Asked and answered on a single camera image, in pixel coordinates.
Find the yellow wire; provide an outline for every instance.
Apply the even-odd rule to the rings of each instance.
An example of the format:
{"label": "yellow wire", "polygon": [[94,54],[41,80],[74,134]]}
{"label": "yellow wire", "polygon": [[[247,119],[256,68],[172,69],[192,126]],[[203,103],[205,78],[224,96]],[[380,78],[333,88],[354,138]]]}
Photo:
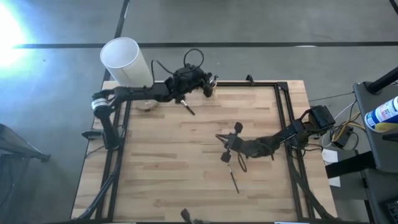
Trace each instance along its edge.
{"label": "yellow wire", "polygon": [[362,125],[358,125],[358,124],[355,124],[355,123],[351,123],[351,120],[352,120],[353,118],[356,119],[360,114],[361,114],[361,113],[358,112],[358,113],[354,114],[352,117],[350,117],[348,121],[344,122],[343,127],[341,127],[340,132],[338,133],[337,137],[335,138],[335,134],[336,134],[336,133],[335,133],[335,134],[333,135],[333,137],[332,137],[331,140],[332,140],[332,141],[336,141],[337,139],[339,139],[339,138],[341,137],[341,135],[343,134],[343,130],[345,129],[345,127],[346,127],[347,125],[350,125],[350,126],[357,126],[357,127],[362,128],[362,129],[365,130],[365,128],[364,128]]}

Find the marker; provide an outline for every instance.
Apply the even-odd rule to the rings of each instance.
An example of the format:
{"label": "marker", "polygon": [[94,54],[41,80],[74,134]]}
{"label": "marker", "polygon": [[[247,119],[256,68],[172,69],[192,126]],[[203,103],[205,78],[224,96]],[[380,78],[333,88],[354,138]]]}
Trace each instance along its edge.
{"label": "marker", "polygon": [[229,164],[228,164],[228,169],[229,169],[229,173],[231,174],[232,180],[233,180],[233,182],[234,182],[236,191],[239,193],[238,186],[236,185],[236,181],[235,181],[234,175],[232,174],[231,167],[229,166]]}
{"label": "marker", "polygon": [[195,115],[195,113],[193,112],[193,110],[187,105],[187,103],[185,101],[180,101],[182,103],[182,105],[184,105],[184,107],[192,114]]}

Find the table leg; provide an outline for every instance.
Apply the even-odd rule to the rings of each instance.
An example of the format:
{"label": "table leg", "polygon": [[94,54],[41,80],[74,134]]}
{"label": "table leg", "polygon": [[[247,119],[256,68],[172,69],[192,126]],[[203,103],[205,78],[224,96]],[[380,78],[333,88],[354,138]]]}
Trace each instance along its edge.
{"label": "table leg", "polygon": [[357,156],[327,165],[326,173],[328,178],[338,177],[344,174],[361,171],[367,168],[376,168],[372,151],[368,151]]}

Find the metal bracket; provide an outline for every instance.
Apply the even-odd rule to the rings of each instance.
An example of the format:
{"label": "metal bracket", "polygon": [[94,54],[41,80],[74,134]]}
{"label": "metal bracket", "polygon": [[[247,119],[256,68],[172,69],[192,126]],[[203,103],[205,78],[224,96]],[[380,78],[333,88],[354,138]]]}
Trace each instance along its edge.
{"label": "metal bracket", "polygon": [[91,129],[88,131],[83,131],[81,135],[87,140],[102,139],[102,129]]}
{"label": "metal bracket", "polygon": [[254,86],[256,84],[250,74],[246,76],[246,81],[249,81],[251,86]]}
{"label": "metal bracket", "polygon": [[287,82],[277,82],[277,84],[284,91],[288,91],[289,90],[289,86],[287,85]]}

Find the black metal frame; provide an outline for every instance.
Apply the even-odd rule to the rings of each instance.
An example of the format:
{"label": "black metal frame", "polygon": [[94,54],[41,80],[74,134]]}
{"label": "black metal frame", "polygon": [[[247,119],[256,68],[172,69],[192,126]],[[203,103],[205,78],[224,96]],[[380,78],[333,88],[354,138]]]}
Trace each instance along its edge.
{"label": "black metal frame", "polygon": [[[288,87],[287,82],[247,82],[247,81],[218,82],[217,86],[218,87],[223,87],[223,86],[235,86],[235,87],[240,87],[240,86],[267,87],[268,86],[268,87],[273,87],[273,89],[275,90],[275,97],[276,97],[277,108],[278,108],[278,113],[279,113],[280,126],[282,129],[286,127],[285,114],[284,114],[282,98],[281,98],[281,94],[280,94],[280,91],[283,91],[284,95],[285,95],[285,100],[286,100],[286,104],[287,104],[287,112],[289,115],[290,122],[292,122],[294,120],[293,107],[292,107],[292,102],[290,99],[289,87]],[[129,122],[130,107],[131,107],[131,102],[127,102],[126,109],[124,112],[124,118],[123,118],[123,127],[125,130],[127,130],[127,126],[128,126],[128,122]],[[120,108],[117,108],[115,111],[114,121],[113,121],[113,126],[115,128],[117,128],[119,126],[119,122],[118,122],[119,118],[120,118]],[[117,197],[117,191],[118,191],[119,174],[121,171],[121,163],[122,163],[122,158],[123,158],[125,140],[126,140],[126,132],[121,136],[122,144],[120,145],[120,147],[118,147],[115,150],[109,150],[106,155],[103,178],[101,181],[101,190],[100,190],[99,194],[96,196],[94,202],[90,205],[93,208],[93,210],[90,213],[86,213],[86,214],[82,215],[80,218],[78,218],[76,220],[70,220],[68,222],[62,222],[62,223],[109,223],[109,222],[113,221],[114,208],[115,208],[115,204],[116,204],[116,197]],[[299,167],[300,172],[297,172],[297,170],[294,166],[292,150],[295,150],[295,153],[297,155],[297,162],[298,162],[298,167]],[[113,158],[114,151],[117,151],[118,154],[117,154],[117,158],[116,158],[115,167],[114,167],[113,171],[110,172],[111,161]],[[336,218],[332,217],[331,215],[329,215],[326,212],[326,210],[320,205],[320,203],[316,199],[316,197],[310,191],[301,150],[300,149],[292,149],[289,146],[289,143],[285,142],[285,151],[286,151],[287,165],[289,167],[290,181],[291,181],[291,185],[292,185],[292,193],[293,193],[295,211],[296,211],[296,216],[297,216],[298,222],[305,222],[305,223],[362,223],[362,222],[342,221],[342,220],[336,219]],[[110,200],[109,200],[108,214],[106,217],[103,217],[103,207],[104,207],[103,199],[106,195],[107,190],[110,188],[111,185],[112,185],[112,189],[111,189],[111,195],[110,195]],[[297,187],[297,185],[300,186],[300,188],[303,190],[303,192],[305,194],[305,203],[306,203],[307,210],[308,210],[308,218],[304,217],[304,215],[303,215],[303,210],[302,210],[300,195],[299,195],[299,188]],[[321,216],[322,219],[315,218],[314,208],[318,212],[318,214]],[[94,209],[96,210],[95,218],[90,219],[90,217],[92,216],[92,214],[94,212]],[[159,223],[159,222],[135,222],[135,223],[150,224],[150,223]],[[257,223],[274,223],[274,222],[257,222]]]}

